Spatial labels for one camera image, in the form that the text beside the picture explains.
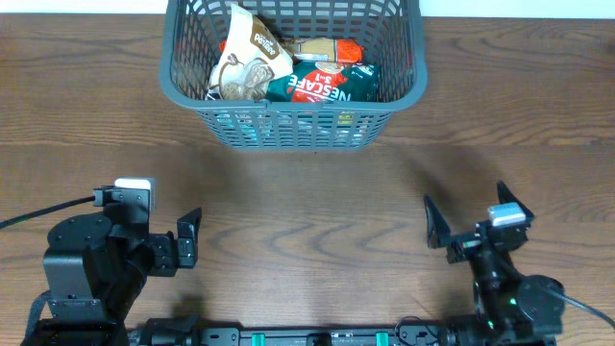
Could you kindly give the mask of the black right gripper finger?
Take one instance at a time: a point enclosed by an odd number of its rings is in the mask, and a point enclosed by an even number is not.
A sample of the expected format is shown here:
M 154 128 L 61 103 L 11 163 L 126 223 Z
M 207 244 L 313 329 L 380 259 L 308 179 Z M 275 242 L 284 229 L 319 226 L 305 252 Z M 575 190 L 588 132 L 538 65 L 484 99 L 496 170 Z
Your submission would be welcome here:
M 427 217 L 427 244 L 431 249 L 447 247 L 451 242 L 451 229 L 429 195 L 424 197 Z
M 498 181 L 496 184 L 499 202 L 501 204 L 516 203 L 527 219 L 533 219 L 534 213 L 528 209 L 508 188 L 503 181 Z

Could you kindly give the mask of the grey plastic laundry basket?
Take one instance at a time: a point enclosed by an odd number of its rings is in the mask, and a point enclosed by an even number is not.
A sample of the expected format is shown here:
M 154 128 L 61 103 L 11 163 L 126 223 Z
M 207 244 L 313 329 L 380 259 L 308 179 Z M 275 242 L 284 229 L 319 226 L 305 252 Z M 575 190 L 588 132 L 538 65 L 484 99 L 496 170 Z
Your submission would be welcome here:
M 165 96 L 196 111 L 225 145 L 242 149 L 362 148 L 428 84 L 423 18 L 416 1 L 242 1 L 276 37 L 350 38 L 379 68 L 372 102 L 223 101 L 207 96 L 210 72 L 231 27 L 226 0 L 170 0 L 159 80 Z

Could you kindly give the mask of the beige snack bag brown label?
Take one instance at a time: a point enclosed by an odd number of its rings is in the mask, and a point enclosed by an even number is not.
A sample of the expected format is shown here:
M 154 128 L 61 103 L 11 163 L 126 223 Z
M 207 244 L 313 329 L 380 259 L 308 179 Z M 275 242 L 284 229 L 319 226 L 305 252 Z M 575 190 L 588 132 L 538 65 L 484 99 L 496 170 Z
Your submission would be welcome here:
M 231 25 L 208 91 L 222 100 L 258 101 L 269 84 L 293 72 L 292 57 L 253 14 L 231 4 Z

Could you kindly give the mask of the green Nescafe coffee bag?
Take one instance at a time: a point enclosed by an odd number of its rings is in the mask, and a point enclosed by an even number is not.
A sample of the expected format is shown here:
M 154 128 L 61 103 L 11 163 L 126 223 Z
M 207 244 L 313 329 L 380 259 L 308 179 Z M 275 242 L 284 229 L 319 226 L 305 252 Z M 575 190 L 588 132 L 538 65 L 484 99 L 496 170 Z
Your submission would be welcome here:
M 376 64 L 299 62 L 288 76 L 269 83 L 271 102 L 374 102 L 379 87 Z

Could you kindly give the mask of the orange spaghetti packet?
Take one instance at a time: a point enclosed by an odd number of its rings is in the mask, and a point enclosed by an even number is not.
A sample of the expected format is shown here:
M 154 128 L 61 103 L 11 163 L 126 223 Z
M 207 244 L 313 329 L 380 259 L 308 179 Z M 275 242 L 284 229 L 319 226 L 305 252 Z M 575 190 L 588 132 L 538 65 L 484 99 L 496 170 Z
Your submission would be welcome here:
M 281 46 L 295 60 L 307 62 L 361 62 L 364 50 L 352 39 L 325 37 L 286 39 Z

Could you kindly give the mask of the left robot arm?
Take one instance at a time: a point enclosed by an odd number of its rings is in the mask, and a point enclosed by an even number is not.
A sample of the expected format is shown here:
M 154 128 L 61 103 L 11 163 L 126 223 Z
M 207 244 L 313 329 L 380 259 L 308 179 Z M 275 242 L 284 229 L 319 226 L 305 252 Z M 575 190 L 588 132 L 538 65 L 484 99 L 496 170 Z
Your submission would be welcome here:
M 154 185 L 151 178 L 118 178 L 96 187 L 95 213 L 49 231 L 49 288 L 31 305 L 24 344 L 128 345 L 125 319 L 148 278 L 195 266 L 201 209 L 180 217 L 175 232 L 151 233 Z

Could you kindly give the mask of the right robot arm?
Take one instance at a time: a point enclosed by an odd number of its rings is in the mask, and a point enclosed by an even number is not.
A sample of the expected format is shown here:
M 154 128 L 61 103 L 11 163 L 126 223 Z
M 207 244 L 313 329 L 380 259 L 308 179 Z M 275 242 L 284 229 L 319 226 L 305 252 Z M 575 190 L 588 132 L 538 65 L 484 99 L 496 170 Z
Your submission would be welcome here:
M 424 197 L 427 243 L 444 248 L 450 264 L 467 262 L 473 275 L 475 314 L 451 319 L 438 331 L 440 345 L 553 345 L 562 333 L 563 285 L 542 275 L 523 275 L 510 253 L 528 241 L 534 219 L 506 186 L 499 203 L 471 232 L 454 235 L 430 196 Z

